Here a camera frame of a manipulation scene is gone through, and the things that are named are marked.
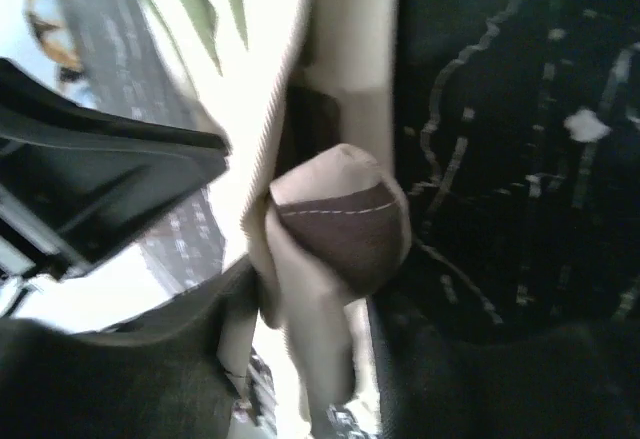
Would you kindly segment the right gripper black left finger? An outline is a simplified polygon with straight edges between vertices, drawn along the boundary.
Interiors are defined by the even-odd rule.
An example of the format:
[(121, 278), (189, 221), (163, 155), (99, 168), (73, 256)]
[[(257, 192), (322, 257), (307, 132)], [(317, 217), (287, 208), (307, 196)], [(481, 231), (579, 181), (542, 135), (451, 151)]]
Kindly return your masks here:
[(239, 393), (218, 356), (223, 319), (256, 306), (242, 258), (119, 332), (1, 322), (4, 438), (224, 438)]

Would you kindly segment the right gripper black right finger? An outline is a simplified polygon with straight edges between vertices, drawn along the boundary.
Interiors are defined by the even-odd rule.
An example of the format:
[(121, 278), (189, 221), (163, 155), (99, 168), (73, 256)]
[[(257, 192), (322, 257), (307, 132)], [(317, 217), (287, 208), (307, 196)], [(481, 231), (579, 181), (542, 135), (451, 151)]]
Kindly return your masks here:
[(401, 296), (369, 303), (385, 438), (636, 438), (639, 325), (505, 345), (442, 335)]

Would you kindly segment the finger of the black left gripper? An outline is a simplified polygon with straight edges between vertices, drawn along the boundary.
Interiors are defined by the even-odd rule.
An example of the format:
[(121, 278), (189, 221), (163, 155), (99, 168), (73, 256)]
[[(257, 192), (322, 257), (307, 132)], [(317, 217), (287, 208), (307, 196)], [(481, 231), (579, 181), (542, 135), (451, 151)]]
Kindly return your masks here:
[(78, 278), (226, 169), (219, 135), (83, 108), (1, 62), (1, 276)]

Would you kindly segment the glove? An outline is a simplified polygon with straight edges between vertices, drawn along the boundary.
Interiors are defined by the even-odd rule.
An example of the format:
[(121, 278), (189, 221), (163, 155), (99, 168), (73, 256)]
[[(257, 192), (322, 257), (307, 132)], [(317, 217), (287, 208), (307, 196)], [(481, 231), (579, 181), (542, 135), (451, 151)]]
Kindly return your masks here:
[(216, 356), (272, 388), (281, 438), (382, 431), (368, 300), (411, 245), (393, 174), (397, 0), (141, 0), (181, 91), (227, 133), (254, 274)]

